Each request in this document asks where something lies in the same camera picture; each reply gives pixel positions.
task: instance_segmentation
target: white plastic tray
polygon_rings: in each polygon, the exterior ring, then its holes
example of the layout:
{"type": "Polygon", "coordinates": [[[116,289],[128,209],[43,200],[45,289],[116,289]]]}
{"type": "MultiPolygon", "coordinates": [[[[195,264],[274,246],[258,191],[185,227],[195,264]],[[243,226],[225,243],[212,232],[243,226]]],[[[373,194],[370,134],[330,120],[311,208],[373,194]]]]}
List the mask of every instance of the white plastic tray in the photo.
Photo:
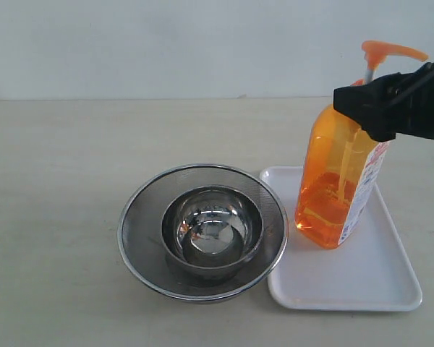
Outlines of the white plastic tray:
{"type": "Polygon", "coordinates": [[[324,250],[294,226],[302,167],[260,173],[286,208],[290,234],[280,263],[268,277],[272,297],[289,309],[411,311],[422,301],[420,284],[377,186],[354,233],[324,250]]]}

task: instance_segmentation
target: table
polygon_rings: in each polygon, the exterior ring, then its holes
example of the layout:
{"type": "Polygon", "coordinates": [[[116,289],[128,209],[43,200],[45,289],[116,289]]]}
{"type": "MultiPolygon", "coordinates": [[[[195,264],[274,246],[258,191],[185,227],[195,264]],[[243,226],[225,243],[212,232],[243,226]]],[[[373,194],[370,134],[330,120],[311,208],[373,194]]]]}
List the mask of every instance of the table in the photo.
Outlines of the table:
{"type": "Polygon", "coordinates": [[[399,136],[378,178],[422,286],[416,311],[293,312],[266,281],[185,304],[122,263],[117,222],[141,183],[184,163],[302,165],[329,102],[0,102],[0,346],[434,346],[434,141],[399,136]]]}

